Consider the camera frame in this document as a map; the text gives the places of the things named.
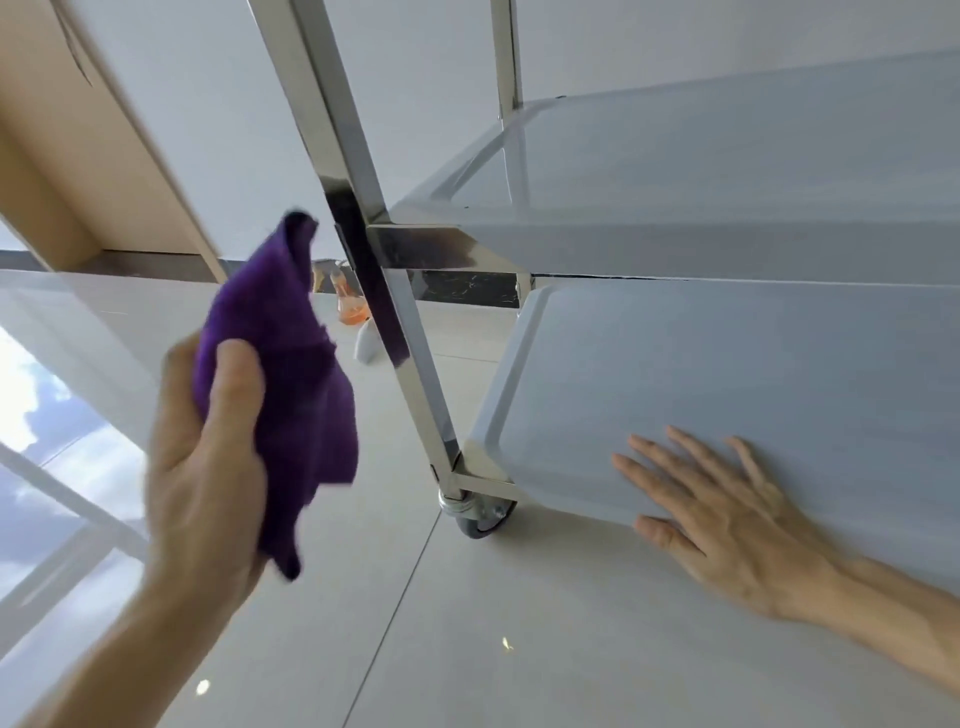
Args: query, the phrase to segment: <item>left hand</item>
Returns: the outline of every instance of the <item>left hand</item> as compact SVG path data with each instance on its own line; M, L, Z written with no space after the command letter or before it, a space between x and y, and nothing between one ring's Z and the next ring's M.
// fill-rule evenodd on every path
M613 456L614 466L675 519L638 516L636 532L712 591L767 617L815 620L846 557L767 476L743 440L727 441L741 471L676 427L667 435L692 462L638 435L629 440L667 478Z
M181 341L164 361L146 480L145 585L229 619L267 561L257 552L267 475L253 442L265 385L256 350L223 342L203 423L191 390L198 342L196 334Z

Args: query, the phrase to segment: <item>orange bottle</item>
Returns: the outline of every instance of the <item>orange bottle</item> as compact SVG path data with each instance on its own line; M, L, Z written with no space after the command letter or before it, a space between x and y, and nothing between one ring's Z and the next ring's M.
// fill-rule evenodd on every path
M337 291L337 312L340 314L342 324L353 327L363 324L370 318L367 299L353 292L347 282L347 276L340 268L330 273L330 282Z

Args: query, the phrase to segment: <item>gray wheel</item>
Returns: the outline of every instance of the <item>gray wheel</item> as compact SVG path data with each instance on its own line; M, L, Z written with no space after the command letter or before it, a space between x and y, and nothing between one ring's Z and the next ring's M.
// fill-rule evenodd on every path
M469 539L484 539L490 536L497 528L503 525L504 521L510 518L510 514L516 508L516 501L512 500L507 512L498 519L486 519L485 521L472 521L471 519L457 519L457 526L463 534Z

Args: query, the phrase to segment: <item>forearm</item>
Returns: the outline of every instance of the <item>forearm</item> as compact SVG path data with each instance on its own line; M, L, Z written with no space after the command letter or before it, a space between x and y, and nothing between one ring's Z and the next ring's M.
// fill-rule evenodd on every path
M960 694L960 599L867 559L836 572L811 621Z
M20 728L154 726L226 625L176 590L147 584Z

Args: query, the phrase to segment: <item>white wall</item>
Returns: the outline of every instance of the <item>white wall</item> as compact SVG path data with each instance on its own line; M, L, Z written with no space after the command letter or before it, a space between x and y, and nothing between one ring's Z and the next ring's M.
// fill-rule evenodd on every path
M223 257L323 192L244 0L67 0ZM489 0L327 0L388 205L496 119ZM518 0L528 99L960 45L957 0Z
M483 132L497 108L485 0L394 5L329 3L388 204ZM323 221L314 257L343 256L245 0L68 6L222 257L246 258L291 206Z
M960 46L957 0L518 0L528 99Z

